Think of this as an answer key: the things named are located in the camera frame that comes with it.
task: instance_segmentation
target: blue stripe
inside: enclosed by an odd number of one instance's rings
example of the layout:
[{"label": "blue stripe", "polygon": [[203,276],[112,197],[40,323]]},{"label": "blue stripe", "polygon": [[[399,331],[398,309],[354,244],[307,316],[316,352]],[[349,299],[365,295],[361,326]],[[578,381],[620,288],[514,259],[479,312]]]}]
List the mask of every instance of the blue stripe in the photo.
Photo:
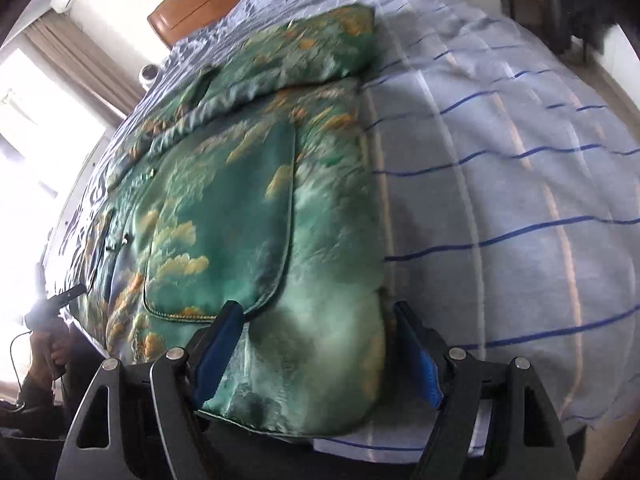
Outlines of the blue stripe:
[{"label": "blue stripe", "polygon": [[[632,220],[609,220],[604,218],[598,218],[597,216],[592,216],[592,215],[576,216],[573,218],[565,218],[562,220],[554,220],[551,222],[542,222],[539,224],[529,225],[520,229],[516,229],[515,231],[505,233],[495,238],[489,238],[488,240],[483,240],[478,244],[478,246],[488,247],[488,246],[497,244],[499,242],[509,240],[510,238],[515,238],[517,236],[530,233],[533,231],[540,231],[542,229],[547,229],[549,227],[555,227],[559,225],[571,225],[571,224],[577,224],[581,222],[590,222],[590,221],[600,222],[602,224],[635,225],[640,223],[640,218],[635,218]],[[428,254],[444,253],[447,251],[467,251],[471,248],[473,248],[473,244],[439,245],[439,246],[433,246],[433,247],[423,249],[416,253],[401,254],[399,256],[386,256],[385,261],[386,262],[407,262],[409,260],[417,260],[418,258],[427,256]]]},{"label": "blue stripe", "polygon": [[394,1],[396,1],[396,0],[389,0],[388,2],[380,4],[380,8],[382,9],[382,7],[388,6],[388,4],[392,4]]},{"label": "blue stripe", "polygon": [[505,80],[513,80],[513,79],[517,79],[523,75],[526,74],[532,74],[532,75],[540,75],[540,74],[545,74],[547,72],[555,72],[555,70],[551,70],[550,68],[545,68],[544,70],[537,70],[537,71],[533,71],[533,70],[521,70],[520,72],[518,72],[516,75],[512,76],[512,77],[499,77],[498,79],[491,81],[491,84],[497,83],[498,81],[505,81]]},{"label": "blue stripe", "polygon": [[444,114],[449,113],[453,109],[458,108],[461,104],[464,104],[467,101],[471,101],[471,99],[475,99],[476,97],[480,97],[482,95],[492,95],[492,94],[497,94],[497,91],[495,91],[495,90],[482,90],[481,92],[476,92],[474,94],[471,94],[471,95],[465,97],[464,99],[460,99],[460,101],[458,101],[456,103],[453,103],[450,107],[445,108],[444,110],[442,110],[440,112],[440,115],[444,115]]},{"label": "blue stripe", "polygon": [[[533,148],[529,150],[528,152],[519,153],[518,155],[505,155],[504,153],[496,152],[495,150],[480,150],[479,152],[474,152],[474,153],[471,153],[471,155],[467,155],[465,158],[461,158],[455,164],[453,162],[450,162],[448,164],[441,164],[440,166],[431,166],[430,168],[425,168],[423,170],[415,170],[415,171],[374,170],[373,173],[386,174],[386,175],[398,176],[398,177],[418,176],[425,173],[433,173],[434,171],[446,170],[448,168],[452,168],[453,166],[462,166],[463,164],[466,164],[470,160],[473,160],[474,158],[476,158],[476,156],[480,156],[480,155],[497,155],[507,160],[521,160],[522,158],[527,158],[531,155],[535,155],[536,153],[540,153],[540,152],[576,153],[576,152],[585,152],[587,150],[594,150],[597,148],[606,150],[606,147],[603,146],[602,144],[585,144],[583,146],[579,146],[578,148],[554,148],[553,146],[539,146],[537,148]],[[613,155],[623,155],[623,156],[634,155],[638,152],[640,152],[640,148],[636,148],[634,150],[631,150],[630,152],[609,151],[609,153]]]},{"label": "blue stripe", "polygon": [[412,47],[414,45],[417,45],[418,43],[420,43],[425,38],[428,38],[429,36],[433,36],[434,34],[437,34],[437,32],[430,31],[427,34],[425,34],[423,37],[421,37],[419,40],[414,41],[413,43],[409,43],[407,46],[405,46],[405,48],[409,48],[409,47]]},{"label": "blue stripe", "polygon": [[594,108],[608,108],[607,105],[587,105],[587,106],[583,106],[581,108],[576,108],[576,112],[581,112],[584,110],[591,110]]},{"label": "blue stripe", "polygon": [[450,6],[445,4],[445,5],[441,5],[439,7],[436,7],[435,9],[427,9],[427,10],[423,10],[421,12],[414,12],[414,16],[420,18],[420,17],[426,16],[428,14],[435,14],[436,12],[440,12],[442,9],[446,9],[447,7],[453,7],[453,5],[455,5],[455,3],[453,3]]},{"label": "blue stripe", "polygon": [[[447,113],[449,113],[452,110],[455,110],[456,108],[458,108],[460,105],[471,101],[471,99],[475,99],[476,97],[481,97],[483,95],[491,95],[491,94],[496,94],[497,91],[496,90],[482,90],[481,92],[476,92],[475,94],[471,94],[466,96],[463,99],[460,99],[460,101],[457,101],[455,103],[453,103],[451,106],[444,108],[444,110],[441,110],[439,113],[440,115],[445,115]],[[379,118],[377,121],[372,122],[369,126],[367,126],[366,128],[364,128],[365,132],[368,132],[370,129],[372,129],[373,127],[375,127],[377,124],[383,123],[385,121],[395,121],[398,119],[405,119],[407,117],[412,117],[412,116],[418,116],[418,117],[423,117],[425,119],[430,119],[433,117],[433,114],[426,113],[424,115],[421,114],[417,114],[415,112],[405,112],[402,114],[396,114],[396,115],[389,115],[386,117],[381,117]]]},{"label": "blue stripe", "polygon": [[372,79],[371,81],[369,81],[367,83],[364,83],[364,85],[362,85],[362,88],[364,88],[364,89],[373,88],[374,86],[382,85],[382,83],[385,83],[389,79],[393,79],[393,78],[401,76],[401,75],[405,75],[405,72],[402,72],[402,73],[399,73],[399,74],[392,74],[392,75],[382,76],[382,77],[379,77],[377,79]]},{"label": "blue stripe", "polygon": [[[537,332],[529,335],[521,335],[518,337],[511,337],[507,339],[497,339],[494,341],[489,341],[486,343],[486,348],[500,348],[503,346],[516,345],[520,343],[528,343],[530,341],[537,341],[539,339],[547,339],[549,337],[558,337],[563,335],[573,335],[580,332],[590,332],[591,330],[596,330],[597,328],[602,328],[603,326],[607,326],[613,323],[617,323],[626,319],[627,317],[632,316],[638,310],[640,310],[640,304],[637,304],[632,309],[623,312],[622,314],[617,314],[616,316],[607,317],[607,319],[602,319],[600,321],[594,321],[593,323],[587,323],[581,326],[570,326],[567,328],[558,328],[556,330],[547,330],[546,332]],[[468,345],[456,345],[465,350],[478,350],[479,345],[477,344],[468,344]]]},{"label": "blue stripe", "polygon": [[[450,48],[448,50],[445,50],[443,53],[438,54],[436,57],[433,58],[433,60],[437,61],[441,57],[446,56],[447,54],[452,54],[453,52],[488,52],[489,50],[503,50],[505,48],[518,48],[518,47],[521,47],[521,46],[524,46],[524,45],[522,45],[522,44],[501,45],[501,46],[490,46],[489,48]],[[400,63],[401,61],[402,61],[401,59],[396,59],[395,61],[383,66],[378,71],[382,72],[383,70],[386,70],[390,66],[395,65],[397,63]]]},{"label": "blue stripe", "polygon": [[[456,108],[458,108],[460,105],[466,103],[467,101],[470,101],[471,99],[475,99],[476,97],[480,97],[480,96],[484,96],[484,95],[492,95],[492,94],[497,94],[497,93],[498,93],[497,90],[482,90],[482,91],[479,91],[479,92],[475,92],[475,93],[473,93],[471,95],[466,96],[465,98],[460,99],[460,101],[456,101],[451,106],[449,106],[447,108],[444,108],[444,110],[441,110],[439,113],[440,113],[440,115],[445,115],[445,114],[449,113],[450,111],[455,110]],[[552,110],[553,108],[559,108],[559,107],[562,107],[562,106],[566,106],[566,105],[564,105],[564,104],[550,105],[550,106],[547,106],[546,108],[548,110]],[[576,108],[575,111],[580,112],[580,111],[583,111],[583,110],[589,110],[590,108],[606,108],[606,105],[583,106],[582,108]],[[389,115],[389,116],[386,116],[386,117],[380,117],[377,121],[374,121],[369,126],[364,128],[364,131],[368,132],[373,127],[375,127],[378,124],[383,123],[385,121],[395,121],[395,120],[398,120],[398,119],[404,119],[404,118],[411,117],[411,116],[417,116],[417,117],[423,117],[425,119],[431,119],[433,117],[433,114],[427,113],[427,114],[421,115],[421,114],[417,114],[415,112],[405,112],[403,114],[396,114],[396,115]]]},{"label": "blue stripe", "polygon": [[638,152],[640,152],[640,148],[636,148],[634,150],[631,150],[630,152],[616,152],[616,151],[613,151],[611,153],[613,153],[614,155],[635,155]]},{"label": "blue stripe", "polygon": [[335,442],[336,444],[343,444],[344,446],[359,447],[362,449],[373,449],[376,451],[423,451],[426,444],[422,447],[388,447],[388,446],[367,446],[366,444],[358,444],[356,442],[346,442],[344,440],[338,440],[337,438],[324,438],[329,442]]}]

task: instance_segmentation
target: light blue bedsheet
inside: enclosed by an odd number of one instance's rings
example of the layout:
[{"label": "light blue bedsheet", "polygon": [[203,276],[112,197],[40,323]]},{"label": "light blue bedsheet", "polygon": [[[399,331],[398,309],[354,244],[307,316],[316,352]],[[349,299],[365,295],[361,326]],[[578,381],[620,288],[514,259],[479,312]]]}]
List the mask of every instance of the light blue bedsheet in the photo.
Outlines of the light blue bedsheet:
[{"label": "light blue bedsheet", "polygon": [[[391,297],[479,358],[528,357],[567,433],[637,406],[638,143],[540,41],[461,0],[242,0],[178,42],[98,165],[49,279],[62,288],[109,153],[167,91],[256,30],[351,2],[376,7],[361,120]],[[316,448],[417,460],[434,414],[400,382],[361,431]]]}]

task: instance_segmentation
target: sleeve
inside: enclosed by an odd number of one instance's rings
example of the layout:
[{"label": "sleeve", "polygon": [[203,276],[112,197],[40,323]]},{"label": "sleeve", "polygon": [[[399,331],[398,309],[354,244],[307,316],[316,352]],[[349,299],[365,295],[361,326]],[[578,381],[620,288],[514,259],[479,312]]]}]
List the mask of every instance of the sleeve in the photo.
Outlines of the sleeve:
[{"label": "sleeve", "polygon": [[33,377],[27,374],[18,395],[18,403],[24,403],[25,408],[53,406],[53,391],[39,386]]}]

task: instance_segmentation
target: beige curtain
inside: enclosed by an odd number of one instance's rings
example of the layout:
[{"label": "beige curtain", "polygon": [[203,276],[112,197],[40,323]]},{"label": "beige curtain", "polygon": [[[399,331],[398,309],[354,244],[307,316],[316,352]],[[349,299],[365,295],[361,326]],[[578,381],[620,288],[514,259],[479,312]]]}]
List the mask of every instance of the beige curtain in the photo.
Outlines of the beige curtain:
[{"label": "beige curtain", "polygon": [[95,112],[118,126],[144,95],[142,87],[64,14],[49,10],[24,35]]}]

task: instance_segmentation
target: hand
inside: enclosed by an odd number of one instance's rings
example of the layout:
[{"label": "hand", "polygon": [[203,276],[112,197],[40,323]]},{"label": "hand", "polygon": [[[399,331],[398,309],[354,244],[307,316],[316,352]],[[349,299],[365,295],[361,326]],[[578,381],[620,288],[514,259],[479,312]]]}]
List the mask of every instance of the hand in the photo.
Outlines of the hand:
[{"label": "hand", "polygon": [[71,354],[69,329],[62,318],[52,320],[46,330],[36,330],[31,334],[31,367],[29,375],[36,384],[50,389],[53,376],[50,366],[66,365]]}]

